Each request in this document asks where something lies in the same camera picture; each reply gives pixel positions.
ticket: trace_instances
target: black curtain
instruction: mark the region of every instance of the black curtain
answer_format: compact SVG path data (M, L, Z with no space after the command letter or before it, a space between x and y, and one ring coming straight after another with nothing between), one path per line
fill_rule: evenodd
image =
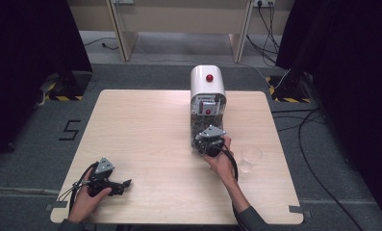
M277 65L313 74L345 154L382 209L382 1L296 0Z
M13 141L52 73L92 72L65 0L0 1L0 151Z

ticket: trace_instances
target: gray carpet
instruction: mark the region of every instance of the gray carpet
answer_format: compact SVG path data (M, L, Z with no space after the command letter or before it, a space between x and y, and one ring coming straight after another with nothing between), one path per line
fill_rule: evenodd
M46 204L52 203L61 188L74 153L82 138L89 116L101 90L157 89L189 90L193 66L110 65L94 64L93 77L82 101L46 101L31 115L17 139L15 151L0 155L0 231L56 230L50 221ZM310 104L273 102L267 84L254 68L221 67L226 90L261 90L267 95L272 111L314 109ZM264 75L282 74L282 70L263 68ZM274 113L278 130L298 125L308 112ZM382 213L374 202L360 174L345 162L327 117L322 111L313 114L314 121L302 127L301 138L305 155L324 186L334 194L364 230L382 230ZM79 133L75 141L68 138L64 127ZM298 145L298 128L279 132L301 207L306 212L300 225L273 226L273 230L358 230L343 210L318 184L304 162ZM12 188L29 189L17 192ZM30 189L47 190L31 191ZM179 226L124 225L118 230L179 230ZM232 227L194 226L188 230L228 230ZM98 225L97 230L115 230L116 225Z

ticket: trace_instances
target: metal bracket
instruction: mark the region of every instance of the metal bracket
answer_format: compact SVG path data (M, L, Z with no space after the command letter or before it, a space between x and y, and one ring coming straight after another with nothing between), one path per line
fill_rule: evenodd
M226 135L226 132L221 130L220 128L217 128L213 125L210 125L207 129L205 129L203 132L199 133L199 136L203 138L213 138L213 137L220 137Z
M114 0L115 5L134 5L134 0Z
M299 206L289 205L289 210L290 213L302 214L305 218L311 218L312 216L311 211L304 211L304 209Z
M95 174L100 174L105 171L113 170L115 166L109 162L105 157L101 158L100 163L98 164L97 169L95 170Z
M51 212L54 208L65 208L67 207L67 201L55 201L53 204L46 204L44 210L46 212Z

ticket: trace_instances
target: sleeve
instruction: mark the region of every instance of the sleeve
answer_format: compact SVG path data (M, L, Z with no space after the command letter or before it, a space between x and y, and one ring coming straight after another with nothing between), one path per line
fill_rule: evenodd
M85 231L85 225L81 223L73 223L64 219L58 231Z
M242 224L248 231L265 231L270 230L269 225L260 217L257 211L252 207L248 207L239 213Z

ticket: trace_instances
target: cylindrical device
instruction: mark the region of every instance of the cylindrical device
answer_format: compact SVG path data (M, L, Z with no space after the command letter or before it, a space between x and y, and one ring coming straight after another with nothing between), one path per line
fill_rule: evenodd
M191 72L191 145L194 138L210 125L223 129L226 93L220 69L198 65Z

